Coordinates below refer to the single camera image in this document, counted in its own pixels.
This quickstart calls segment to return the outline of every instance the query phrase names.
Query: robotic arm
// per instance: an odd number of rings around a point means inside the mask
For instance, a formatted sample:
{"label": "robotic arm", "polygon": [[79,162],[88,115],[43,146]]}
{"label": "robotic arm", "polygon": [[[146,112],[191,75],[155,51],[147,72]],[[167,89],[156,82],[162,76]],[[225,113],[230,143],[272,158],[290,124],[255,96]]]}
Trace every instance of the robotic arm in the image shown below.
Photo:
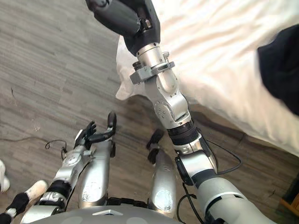
{"label": "robotic arm", "polygon": [[144,82],[155,113],[167,129],[178,154],[176,164],[187,185],[197,190],[197,199],[206,224],[274,223],[228,180],[217,175],[213,153],[194,126],[188,103],[179,90],[169,62],[162,52],[160,23],[151,0],[86,0],[94,17],[124,37],[126,46],[137,57],[134,84]]}

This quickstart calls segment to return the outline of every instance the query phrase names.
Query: silver cylinder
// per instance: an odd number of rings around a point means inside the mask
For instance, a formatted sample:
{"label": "silver cylinder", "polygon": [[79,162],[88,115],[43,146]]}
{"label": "silver cylinder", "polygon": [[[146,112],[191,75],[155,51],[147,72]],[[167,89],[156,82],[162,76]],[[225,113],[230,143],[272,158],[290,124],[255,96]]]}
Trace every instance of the silver cylinder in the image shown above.
{"label": "silver cylinder", "polygon": [[225,197],[219,200],[209,209],[209,213],[214,219],[221,218],[230,224],[275,224],[252,202],[237,197]]}
{"label": "silver cylinder", "polygon": [[224,195],[237,195],[247,198],[228,180],[216,177],[204,181],[197,190],[200,209],[205,213],[208,205],[216,198]]}
{"label": "silver cylinder", "polygon": [[160,149],[149,197],[149,209],[173,218],[176,210],[175,171],[171,158]]}
{"label": "silver cylinder", "polygon": [[136,57],[142,66],[154,67],[166,62],[158,43],[151,43],[141,48]]}
{"label": "silver cylinder", "polygon": [[79,207],[104,205],[107,200],[111,141],[96,144],[92,161],[87,165],[79,195]]}

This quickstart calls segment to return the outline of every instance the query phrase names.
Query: white bed sheet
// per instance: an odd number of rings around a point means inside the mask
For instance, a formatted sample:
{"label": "white bed sheet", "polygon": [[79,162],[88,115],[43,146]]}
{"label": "white bed sheet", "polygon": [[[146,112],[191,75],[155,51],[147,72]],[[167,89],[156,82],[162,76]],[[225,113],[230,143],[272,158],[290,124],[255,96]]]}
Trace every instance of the white bed sheet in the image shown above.
{"label": "white bed sheet", "polygon": [[[299,117],[263,86],[256,49],[299,23],[299,0],[153,0],[161,47],[170,52],[182,93],[246,134],[299,156]],[[121,37],[116,97],[145,95],[133,85],[132,56]]]}

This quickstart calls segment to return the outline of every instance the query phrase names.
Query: white sneaker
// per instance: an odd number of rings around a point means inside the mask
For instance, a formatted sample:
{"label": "white sneaker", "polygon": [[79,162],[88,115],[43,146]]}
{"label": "white sneaker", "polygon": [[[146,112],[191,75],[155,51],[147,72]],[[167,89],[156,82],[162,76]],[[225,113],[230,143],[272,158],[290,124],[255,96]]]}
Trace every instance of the white sneaker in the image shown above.
{"label": "white sneaker", "polygon": [[37,181],[35,184],[31,186],[28,190],[25,191],[27,194],[29,201],[37,199],[39,196],[44,194],[48,189],[48,184],[44,180]]}
{"label": "white sneaker", "polygon": [[0,160],[0,192],[5,192],[9,189],[10,183],[8,178],[5,176],[5,165]]}

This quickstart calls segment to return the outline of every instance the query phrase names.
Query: power cord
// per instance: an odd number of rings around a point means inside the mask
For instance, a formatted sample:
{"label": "power cord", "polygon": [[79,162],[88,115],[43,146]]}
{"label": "power cord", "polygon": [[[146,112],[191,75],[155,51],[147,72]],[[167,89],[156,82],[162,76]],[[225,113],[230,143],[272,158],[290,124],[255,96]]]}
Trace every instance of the power cord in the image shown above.
{"label": "power cord", "polygon": [[[209,141],[209,140],[205,140],[205,141],[206,141],[206,142],[208,141],[208,142],[210,142],[210,143],[216,145],[217,147],[223,149],[224,151],[228,152],[229,154],[231,154],[232,156],[234,156],[234,157],[239,161],[238,165],[236,165],[236,166],[234,166],[234,167],[232,167],[232,168],[230,168],[230,169],[227,169],[227,170],[223,170],[223,171],[221,171],[221,172],[218,172],[217,175],[227,174],[227,173],[229,173],[229,172],[232,172],[232,171],[238,169],[238,168],[242,165],[242,160],[241,160],[241,158],[240,158],[238,155],[236,155],[235,153],[233,153],[233,152],[231,152],[231,151],[229,151],[229,150],[227,150],[227,149],[225,149],[225,148],[219,146],[218,144],[216,144],[216,143],[214,143],[214,142],[212,142],[212,141]],[[217,170],[218,170],[218,167],[219,167],[218,159],[217,159],[216,155],[214,154],[214,152],[212,151],[212,149],[210,149],[210,150],[211,150],[211,152],[212,152],[212,154],[213,154],[213,156],[214,156],[214,158],[215,158],[215,160],[216,160],[216,167],[217,167]],[[192,208],[192,210],[193,210],[193,212],[194,212],[196,218],[199,220],[199,222],[200,222],[201,224],[204,224],[202,218],[199,216],[199,214],[198,214],[198,212],[196,211],[196,209],[195,209],[195,207],[194,207],[194,204],[193,204],[193,202],[192,202],[192,200],[191,200],[191,197],[194,198],[194,199],[197,199],[196,195],[194,195],[194,194],[189,194],[189,192],[188,192],[188,190],[187,190],[187,188],[186,188],[186,186],[185,186],[185,183],[183,183],[183,188],[184,188],[186,194],[185,194],[184,196],[182,196],[182,197],[180,198],[180,200],[178,201],[178,205],[177,205],[177,217],[178,217],[178,220],[179,220],[181,223],[186,224],[185,222],[182,221],[182,219],[181,219],[180,216],[179,216],[179,207],[180,207],[182,201],[187,197],[187,198],[188,198],[188,201],[189,201],[189,204],[190,204],[190,206],[191,206],[191,208]]]}
{"label": "power cord", "polygon": [[49,149],[49,148],[50,148],[50,143],[52,143],[52,142],[56,142],[56,141],[64,142],[64,147],[61,147],[61,151],[60,151],[60,156],[61,156],[61,159],[62,159],[62,161],[63,161],[63,160],[65,159],[64,154],[67,153],[67,150],[66,150],[66,148],[67,148],[67,144],[66,144],[66,141],[65,141],[65,140],[63,140],[63,139],[55,139],[55,140],[52,140],[52,141],[48,141],[48,142],[46,143],[46,145],[45,145],[45,149]]}
{"label": "power cord", "polygon": [[27,141],[27,140],[40,140],[40,141],[44,141],[44,142],[46,142],[45,149],[50,149],[50,143],[52,143],[52,142],[56,142],[56,141],[64,142],[64,147],[61,147],[61,152],[60,152],[61,159],[64,160],[63,154],[67,153],[67,150],[66,150],[67,149],[67,144],[66,144],[65,140],[56,139],[56,140],[48,141],[46,139],[43,139],[43,138],[40,138],[40,137],[36,137],[36,136],[31,136],[31,137],[26,137],[26,138],[23,138],[23,139],[16,139],[16,140],[14,140],[14,139],[0,138],[0,141],[6,141],[6,142],[20,142],[20,141]]}
{"label": "power cord", "polygon": [[[216,143],[214,143],[214,142],[212,142],[212,141],[209,141],[209,140],[206,140],[206,141],[208,141],[208,142],[212,143],[213,145],[216,145],[217,147],[223,149],[224,151],[226,151],[227,153],[231,154],[232,156],[234,156],[234,157],[239,161],[238,165],[236,165],[236,166],[234,166],[234,167],[232,167],[232,168],[230,168],[230,169],[227,169],[227,170],[223,170],[223,171],[221,171],[221,172],[218,172],[217,175],[223,175],[223,174],[227,174],[227,173],[233,172],[233,171],[235,171],[236,169],[238,169],[238,168],[243,164],[241,158],[240,158],[237,154],[235,154],[235,153],[233,153],[233,152],[231,152],[231,151],[229,151],[229,150],[227,150],[227,149],[221,147],[220,145],[217,145]],[[214,156],[214,158],[215,158],[215,160],[216,160],[216,164],[217,164],[217,167],[218,167],[218,160],[217,160],[217,157],[215,156],[215,154],[214,154],[214,152],[212,151],[212,149],[210,149],[210,150],[211,150],[211,152],[213,153],[213,156]]]}
{"label": "power cord", "polygon": [[178,217],[178,220],[179,220],[181,223],[184,223],[184,222],[181,220],[180,216],[179,216],[179,207],[180,207],[182,201],[187,197],[187,198],[188,198],[188,201],[189,201],[189,204],[191,205],[191,208],[192,208],[192,210],[193,210],[193,212],[194,212],[196,218],[199,220],[199,222],[200,222],[201,224],[204,224],[204,221],[201,219],[200,215],[199,215],[198,212],[196,211],[196,208],[194,207],[194,204],[193,204],[193,202],[192,202],[192,200],[191,200],[191,197],[194,198],[194,199],[197,199],[196,195],[194,195],[194,194],[191,194],[191,195],[190,195],[190,194],[189,194],[189,192],[188,192],[188,190],[187,190],[187,188],[186,188],[186,186],[185,186],[185,183],[183,183],[183,188],[184,188],[186,194],[185,194],[184,196],[182,196],[182,197],[180,198],[180,200],[178,201],[178,206],[177,206],[177,217]]}

